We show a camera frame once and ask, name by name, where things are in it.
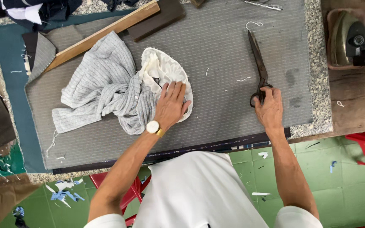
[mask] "green floor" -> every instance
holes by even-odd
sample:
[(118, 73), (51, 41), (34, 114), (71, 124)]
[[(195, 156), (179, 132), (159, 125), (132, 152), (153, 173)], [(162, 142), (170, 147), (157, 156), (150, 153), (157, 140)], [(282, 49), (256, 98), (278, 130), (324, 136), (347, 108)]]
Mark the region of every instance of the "green floor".
[[(292, 144), (291, 148), (315, 196), (323, 226), (351, 228), (365, 225), (365, 166), (355, 162), (356, 159), (365, 161), (359, 145), (344, 137), (332, 137)], [(263, 151), (269, 154), (266, 159), (258, 156)], [(265, 201), (255, 196), (252, 199), (261, 216), (272, 227), (283, 204), (276, 188), (271, 148), (230, 153), (230, 157), (249, 193), (271, 193), (264, 197)], [(332, 161), (339, 163), (330, 173)], [(139, 173), (140, 177), (148, 175), (147, 168)], [(89, 200), (96, 191), (88, 176), (83, 179), (85, 184), (74, 186), (70, 192), (77, 192), (85, 201), (67, 199), (71, 208), (60, 201), (51, 201), (52, 194), (45, 187), (25, 199), (19, 205), (25, 209), (26, 224), (31, 228), (83, 227), (87, 222)], [(135, 214), (138, 207), (137, 200), (132, 202), (125, 217)], [(14, 223), (14, 217), (8, 215), (0, 228), (15, 228)]]

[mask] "watch face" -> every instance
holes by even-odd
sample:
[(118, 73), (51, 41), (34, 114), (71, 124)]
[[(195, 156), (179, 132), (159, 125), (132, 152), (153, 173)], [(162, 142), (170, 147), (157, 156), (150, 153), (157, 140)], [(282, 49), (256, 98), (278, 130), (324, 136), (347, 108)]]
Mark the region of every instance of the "watch face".
[(149, 132), (151, 134), (154, 134), (155, 132), (157, 132), (158, 129), (159, 129), (159, 123), (157, 121), (150, 121), (146, 125), (147, 132)]

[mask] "granite countertop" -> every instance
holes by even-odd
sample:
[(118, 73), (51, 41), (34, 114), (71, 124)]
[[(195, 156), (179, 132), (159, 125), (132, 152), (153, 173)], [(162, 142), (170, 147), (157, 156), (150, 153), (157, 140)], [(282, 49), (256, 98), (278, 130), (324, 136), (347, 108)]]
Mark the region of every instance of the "granite countertop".
[[(140, 0), (135, 7), (140, 7), (150, 0)], [(181, 3), (189, 3), (189, 0), (180, 0)], [(121, 4), (118, 10), (131, 7)], [(99, 13), (107, 10), (107, 5), (100, 0), (83, 0), (81, 6), (73, 12), (73, 15), (88, 13)], [(322, 134), (333, 131), (331, 99), (329, 91), (328, 68), (326, 59), (326, 48), (324, 30), (322, 23), (322, 13), (320, 0), (305, 0), (305, 20), (308, 31), (309, 64), (310, 64), (310, 84), (309, 89), (312, 95), (312, 114), (314, 121), (310, 124), (291, 127), (291, 139)], [(9, 18), (1, 18), (0, 26), (14, 23)], [(5, 82), (0, 66), (0, 79), (5, 90)], [(7, 107), (13, 119), (10, 101), (6, 101)], [(83, 172), (72, 172), (66, 174), (53, 175), (52, 173), (28, 174), (32, 183), (46, 183), (71, 177), (86, 176), (95, 173), (107, 172), (109, 168), (89, 170)]]

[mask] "person's left hand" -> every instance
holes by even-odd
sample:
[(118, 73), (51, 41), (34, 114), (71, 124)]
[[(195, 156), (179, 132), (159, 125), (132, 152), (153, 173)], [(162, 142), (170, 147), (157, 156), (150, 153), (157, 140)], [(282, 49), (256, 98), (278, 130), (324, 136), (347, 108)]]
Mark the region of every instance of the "person's left hand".
[(184, 103), (185, 84), (181, 81), (172, 81), (170, 85), (165, 83), (161, 96), (156, 106), (155, 121), (160, 127), (167, 131), (177, 123), (184, 115), (191, 101)]

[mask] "wristwatch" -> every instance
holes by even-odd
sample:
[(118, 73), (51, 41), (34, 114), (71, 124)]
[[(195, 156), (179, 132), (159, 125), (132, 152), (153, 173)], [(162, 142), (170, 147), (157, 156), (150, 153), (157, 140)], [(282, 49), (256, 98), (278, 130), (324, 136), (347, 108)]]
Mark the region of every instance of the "wristwatch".
[(161, 129), (160, 124), (157, 121), (150, 121), (146, 125), (146, 131), (150, 134), (156, 134), (159, 137), (163, 137), (165, 134), (165, 131)]

